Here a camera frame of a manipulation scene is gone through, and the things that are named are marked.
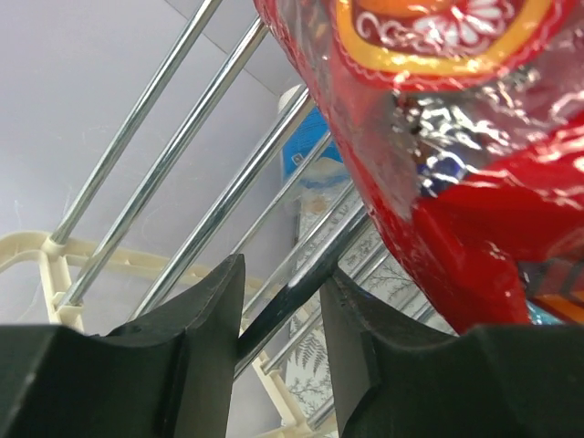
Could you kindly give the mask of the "red snack bag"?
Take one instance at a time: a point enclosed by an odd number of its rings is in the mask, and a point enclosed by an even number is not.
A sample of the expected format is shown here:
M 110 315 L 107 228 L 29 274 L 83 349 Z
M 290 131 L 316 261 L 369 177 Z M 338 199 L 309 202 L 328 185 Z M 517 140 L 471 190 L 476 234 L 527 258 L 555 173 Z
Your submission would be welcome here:
M 258 1 L 390 252 L 458 332 L 583 319 L 580 1 Z

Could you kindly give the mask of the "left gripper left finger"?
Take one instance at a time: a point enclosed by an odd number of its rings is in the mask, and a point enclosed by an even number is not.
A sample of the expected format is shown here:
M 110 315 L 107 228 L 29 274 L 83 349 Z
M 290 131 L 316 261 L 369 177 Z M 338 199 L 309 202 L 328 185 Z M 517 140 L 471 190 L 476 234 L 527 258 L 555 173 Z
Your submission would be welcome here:
M 105 336 L 1 329 L 4 437 L 222 437 L 245 290 L 231 255 L 198 284 Z

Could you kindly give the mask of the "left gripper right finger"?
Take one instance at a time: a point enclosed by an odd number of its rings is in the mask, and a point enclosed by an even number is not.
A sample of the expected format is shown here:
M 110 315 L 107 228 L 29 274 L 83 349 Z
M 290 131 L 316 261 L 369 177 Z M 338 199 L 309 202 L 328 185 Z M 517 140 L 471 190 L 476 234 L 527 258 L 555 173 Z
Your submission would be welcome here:
M 583 330 L 486 325 L 454 337 L 341 271 L 334 308 L 360 336 L 328 349 L 343 437 L 580 437 Z

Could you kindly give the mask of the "cream metal shoe rack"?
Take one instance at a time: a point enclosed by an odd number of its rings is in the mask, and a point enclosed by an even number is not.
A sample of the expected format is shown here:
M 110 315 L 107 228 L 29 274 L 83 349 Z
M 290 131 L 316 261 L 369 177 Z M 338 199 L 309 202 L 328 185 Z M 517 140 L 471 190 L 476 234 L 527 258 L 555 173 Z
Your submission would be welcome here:
M 57 227 L 201 2 L 1 1 L 1 237 L 50 234 Z M 107 233 L 254 18 L 251 1 L 222 2 L 71 237 L 93 243 Z M 278 98 L 299 82 L 267 36 L 120 249 L 172 256 L 275 121 Z M 235 246 L 280 190 L 279 162 L 276 157 L 262 171 L 195 263 L 212 268 Z M 346 183 L 316 196 L 300 197 L 297 187 L 245 246 L 248 275 L 263 282 Z M 417 313 L 423 297 L 416 297 L 407 276 L 381 251 L 376 234 L 368 230 L 343 268 L 353 274 L 365 264 L 365 287 L 398 307 L 415 297 L 406 311 Z M 48 323 L 39 268 L 29 258 L 1 272 L 1 324 Z M 85 297 L 86 331 L 105 334 L 121 324 L 151 282 L 102 271 Z M 307 419 L 332 396 L 323 335 L 321 327 L 313 330 L 280 371 Z M 262 388 L 274 380 L 254 368 L 242 376 L 234 387 L 227 437 L 256 437 L 294 424 L 285 410 L 276 410 L 279 401 L 269 400 L 271 389 Z

